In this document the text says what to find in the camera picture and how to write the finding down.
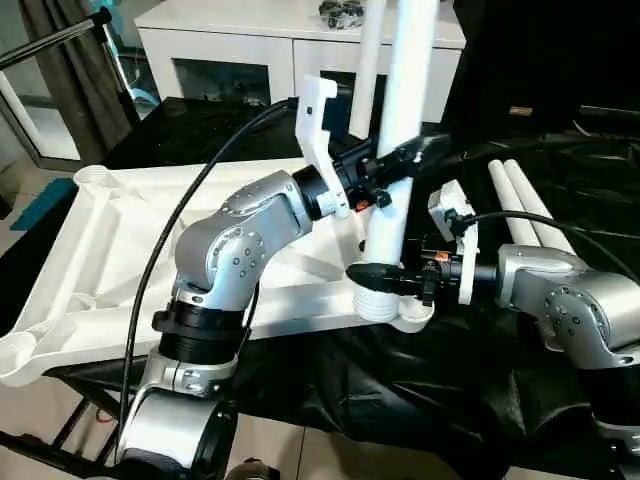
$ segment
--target tiled floor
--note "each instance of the tiled floor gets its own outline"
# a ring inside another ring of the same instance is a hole
[[[0,254],[22,232],[9,230],[11,224],[51,180],[70,176],[66,172],[39,170],[32,164],[13,165],[0,174],[0,193],[14,205],[14,212],[0,221]],[[80,401],[79,396],[56,380],[42,378],[23,388],[0,385],[0,430],[29,433],[51,441]],[[112,424],[95,422],[89,410],[74,435],[65,444],[69,451],[81,451],[93,458],[104,444]],[[435,455],[357,443],[339,435],[329,435],[271,420],[241,416],[230,465],[249,457],[278,468],[283,480],[455,480],[459,477]],[[0,448],[0,480],[73,478],[26,457]],[[539,472],[513,468],[507,480],[559,480]]]

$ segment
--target white rod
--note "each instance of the white rod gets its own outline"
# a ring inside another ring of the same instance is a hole
[[[360,63],[356,73],[349,121],[349,133],[361,139],[369,137],[373,95],[378,78],[378,53],[382,44],[386,7],[387,0],[369,0],[365,6],[360,40]]]
[[[440,0],[398,2],[378,157],[420,135],[439,4]],[[411,178],[396,182],[388,188],[392,204],[382,209],[373,207],[367,229],[365,262],[397,264],[400,261],[412,186]],[[353,303],[365,320],[388,322],[398,315],[399,303],[395,295],[358,286],[354,289]]]
[[[520,165],[518,165],[518,162],[513,159],[507,160],[504,163],[504,168],[525,210],[530,213],[542,215],[543,217],[553,218],[545,204],[538,196],[535,188],[533,188],[533,185],[531,185],[531,182],[529,182],[529,179],[520,168]],[[557,228],[543,225],[539,222],[533,222],[533,228],[535,228],[536,233],[538,234],[540,243],[545,247],[564,250],[572,255],[576,254],[575,250],[567,240],[567,237],[565,237],[564,233]]]
[[[498,199],[500,200],[500,206],[502,210],[515,210],[518,212],[524,212],[522,203],[518,198],[513,185],[504,169],[504,165],[500,160],[493,160],[489,162],[489,173],[491,174],[491,180],[493,180],[493,186],[496,188]],[[539,247],[540,242],[536,235],[533,226],[529,220],[521,218],[507,218],[507,224],[509,225],[509,231],[511,237],[516,245],[530,245],[533,247]]]

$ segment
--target teal object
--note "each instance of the teal object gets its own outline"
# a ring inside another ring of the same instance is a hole
[[[75,184],[70,178],[56,178],[22,211],[20,218],[11,225],[10,230],[23,232],[29,230],[46,215],[51,207],[74,189]]]

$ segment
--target black fabric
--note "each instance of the black fabric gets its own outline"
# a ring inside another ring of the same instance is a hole
[[[106,165],[204,161],[243,115],[252,115],[230,111],[169,100],[116,147]],[[295,156],[296,150],[289,116],[251,135],[234,159]],[[455,175],[477,212],[497,210],[486,164],[517,158],[558,220],[598,230],[598,240],[640,273],[638,153],[634,144],[556,136],[465,149],[459,170],[416,186],[406,250],[435,232],[424,205],[441,181]],[[41,222],[48,229],[39,224],[39,236],[28,232],[0,259],[4,278],[20,276],[20,286],[6,297],[19,304],[14,317],[5,316],[8,323],[15,321],[26,298],[19,293],[28,293],[66,209],[61,203]],[[481,225],[481,261],[495,262],[497,247],[509,240],[506,222]],[[587,245],[571,241],[593,267],[612,268]],[[578,375],[562,354],[543,348],[531,318],[498,309],[486,294],[476,295],[470,307],[439,300],[436,305],[437,315],[413,335],[371,326],[249,342],[235,376],[240,411],[355,440],[430,450],[464,478],[501,478],[509,464],[611,478],[612,459],[593,431]],[[134,362],[134,381],[143,365],[142,358]],[[122,362],[110,361],[48,374],[117,390],[121,372]]]

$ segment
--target cabinet drawer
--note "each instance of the cabinet drawer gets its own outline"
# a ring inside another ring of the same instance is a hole
[[[162,99],[294,95],[291,39],[147,28],[140,37]]]
[[[351,85],[355,82],[355,71],[360,56],[359,44],[294,40],[293,47],[297,92],[300,91],[305,75],[332,78],[334,72],[349,73],[352,75],[346,78],[341,76],[342,80],[349,81]],[[433,49],[429,70],[429,89],[423,113],[425,122],[439,123],[442,119],[460,53],[460,50]],[[378,56],[378,73],[382,76],[388,75],[390,65],[391,46],[382,45]]]

